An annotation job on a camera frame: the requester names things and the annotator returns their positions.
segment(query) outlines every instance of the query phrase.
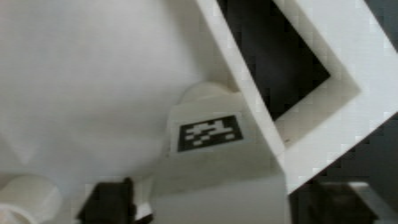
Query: white cylinder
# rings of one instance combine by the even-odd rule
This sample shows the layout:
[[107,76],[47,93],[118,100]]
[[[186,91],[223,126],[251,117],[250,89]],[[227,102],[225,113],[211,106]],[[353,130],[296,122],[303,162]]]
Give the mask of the white cylinder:
[[40,224],[56,218],[61,191],[42,176],[22,176],[0,191],[0,224]]

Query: white surface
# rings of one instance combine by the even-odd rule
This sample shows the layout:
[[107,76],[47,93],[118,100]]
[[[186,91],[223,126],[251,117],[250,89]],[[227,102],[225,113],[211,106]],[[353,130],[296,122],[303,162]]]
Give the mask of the white surface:
[[398,110],[397,52],[363,1],[278,0],[333,79],[276,125],[216,1],[198,3],[0,1],[0,180],[49,176],[68,212],[86,185],[147,174],[203,80],[237,81],[290,192]]
[[61,191],[45,177],[22,176],[13,179],[0,190],[0,212],[10,214],[8,224],[42,224],[51,221],[61,205]]
[[195,1],[0,1],[0,172],[51,177],[70,223],[97,181],[139,177],[187,87],[232,82]]
[[[198,122],[207,126],[207,121],[230,116],[239,119],[244,139],[179,151],[175,142],[187,136],[182,126]],[[171,111],[168,130],[171,153],[157,168],[152,197],[155,223],[289,224],[285,173],[243,94],[223,92],[221,96],[184,102]]]

